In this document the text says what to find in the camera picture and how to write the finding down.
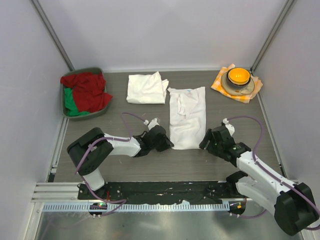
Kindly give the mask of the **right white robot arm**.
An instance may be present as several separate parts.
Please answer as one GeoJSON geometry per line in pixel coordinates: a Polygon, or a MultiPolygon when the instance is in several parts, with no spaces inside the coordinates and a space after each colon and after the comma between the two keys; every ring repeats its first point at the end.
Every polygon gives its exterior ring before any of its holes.
{"type": "Polygon", "coordinates": [[[219,157],[239,171],[226,178],[226,193],[233,198],[245,196],[273,215],[287,235],[294,236],[319,220],[320,212],[311,189],[278,174],[244,143],[236,143],[231,124],[208,129],[199,148],[219,157]]]}

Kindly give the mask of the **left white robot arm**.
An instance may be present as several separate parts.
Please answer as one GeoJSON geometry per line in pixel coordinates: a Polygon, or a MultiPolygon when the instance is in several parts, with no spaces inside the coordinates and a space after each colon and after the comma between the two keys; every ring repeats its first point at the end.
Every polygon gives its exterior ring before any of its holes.
{"type": "Polygon", "coordinates": [[[163,152],[173,147],[166,130],[158,124],[129,138],[103,133],[99,127],[91,129],[67,147],[76,172],[85,181],[79,185],[78,198],[107,198],[107,182],[102,177],[99,166],[108,156],[139,158],[152,150],[163,152]]]}

